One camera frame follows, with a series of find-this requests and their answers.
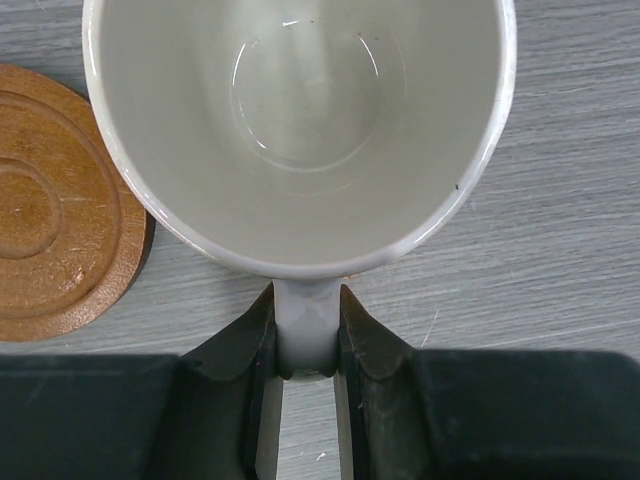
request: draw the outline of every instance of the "brown wooden lid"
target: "brown wooden lid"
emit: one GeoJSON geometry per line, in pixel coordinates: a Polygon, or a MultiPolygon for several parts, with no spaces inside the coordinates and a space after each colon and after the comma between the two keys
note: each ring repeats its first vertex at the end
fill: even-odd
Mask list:
{"type": "Polygon", "coordinates": [[[153,226],[89,103],[0,65],[0,341],[62,335],[104,313],[142,267],[153,226]]]}

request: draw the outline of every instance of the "mug rim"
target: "mug rim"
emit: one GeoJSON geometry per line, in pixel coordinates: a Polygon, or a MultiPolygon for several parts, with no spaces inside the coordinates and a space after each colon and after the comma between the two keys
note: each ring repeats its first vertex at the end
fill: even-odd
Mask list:
{"type": "Polygon", "coordinates": [[[85,0],[82,19],[82,46],[85,77],[98,128],[111,158],[128,187],[151,214],[173,235],[201,254],[223,265],[269,278],[316,280],[341,278],[384,265],[420,246],[460,209],[478,183],[504,131],[515,89],[517,28],[514,0],[493,0],[500,35],[500,72],[493,109],[474,158],[451,194],[425,221],[409,234],[378,250],[349,260],[324,264],[291,265],[257,260],[223,248],[207,239],[171,213],[140,176],[129,160],[114,128],[104,94],[100,64],[100,30],[107,0],[85,0]]]}

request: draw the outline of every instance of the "wood grain surface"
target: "wood grain surface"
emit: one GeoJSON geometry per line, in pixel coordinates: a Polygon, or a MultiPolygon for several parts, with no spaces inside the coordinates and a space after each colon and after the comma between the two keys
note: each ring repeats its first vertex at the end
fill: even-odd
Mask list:
{"type": "MultiPolygon", "coordinates": [[[[640,360],[640,9],[637,0],[516,0],[512,115],[462,211],[401,261],[353,278],[414,346],[589,348],[640,360]]],[[[0,0],[0,62],[85,92],[80,0],[0,0]]],[[[267,281],[164,230],[105,316],[0,353],[184,352],[267,281]]],[[[338,478],[332,383],[288,384],[280,478],[338,478]]]]}
{"type": "Polygon", "coordinates": [[[0,340],[52,338],[101,316],[144,264],[150,219],[89,103],[0,64],[0,340]]]}

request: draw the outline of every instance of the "gray wooden table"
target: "gray wooden table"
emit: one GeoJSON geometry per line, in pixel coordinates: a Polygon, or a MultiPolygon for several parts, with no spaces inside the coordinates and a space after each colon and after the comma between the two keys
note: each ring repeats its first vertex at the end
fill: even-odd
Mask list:
{"type": "MultiPolygon", "coordinates": [[[[417,347],[609,349],[640,360],[638,0],[516,3],[515,102],[480,184],[426,245],[351,286],[417,347]]],[[[0,0],[0,62],[86,92],[81,10],[81,0],[0,0]]],[[[185,352],[266,284],[159,228],[142,276],[106,315],[0,353],[185,352]]],[[[329,381],[287,384],[281,478],[338,478],[332,395],[329,381]]]]}

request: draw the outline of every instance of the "white ceramic mug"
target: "white ceramic mug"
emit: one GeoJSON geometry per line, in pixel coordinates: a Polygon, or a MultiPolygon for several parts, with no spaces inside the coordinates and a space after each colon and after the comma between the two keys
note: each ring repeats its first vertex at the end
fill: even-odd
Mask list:
{"type": "Polygon", "coordinates": [[[335,371],[340,279],[460,208],[516,66],[513,0],[86,0],[83,45],[137,197],[199,252],[276,279],[285,377],[335,371]]]}

